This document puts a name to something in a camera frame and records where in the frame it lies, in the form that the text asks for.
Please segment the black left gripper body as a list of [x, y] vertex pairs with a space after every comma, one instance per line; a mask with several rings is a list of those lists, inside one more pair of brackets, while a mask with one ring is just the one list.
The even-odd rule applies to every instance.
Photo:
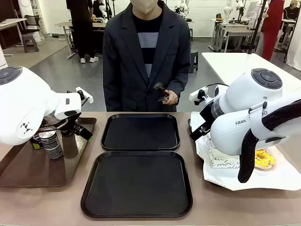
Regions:
[[67, 118], [68, 122], [66, 125], [60, 128], [62, 136], [71, 136], [72, 134], [78, 135], [82, 131], [82, 126], [78, 122], [81, 113], [77, 113]]

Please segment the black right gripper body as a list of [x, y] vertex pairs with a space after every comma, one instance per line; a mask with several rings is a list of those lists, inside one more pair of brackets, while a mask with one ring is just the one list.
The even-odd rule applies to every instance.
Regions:
[[200, 112], [200, 116], [205, 122], [199, 127], [200, 132], [209, 132], [213, 124], [214, 117], [211, 112], [212, 104], [207, 104], [204, 109]]

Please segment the person's left hand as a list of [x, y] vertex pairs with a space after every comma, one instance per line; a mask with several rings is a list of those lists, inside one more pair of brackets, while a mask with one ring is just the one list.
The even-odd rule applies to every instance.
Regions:
[[164, 105], [177, 105], [178, 104], [178, 96], [176, 93], [174, 93], [172, 90], [165, 90], [165, 92], [168, 94], [168, 100], [164, 101]]

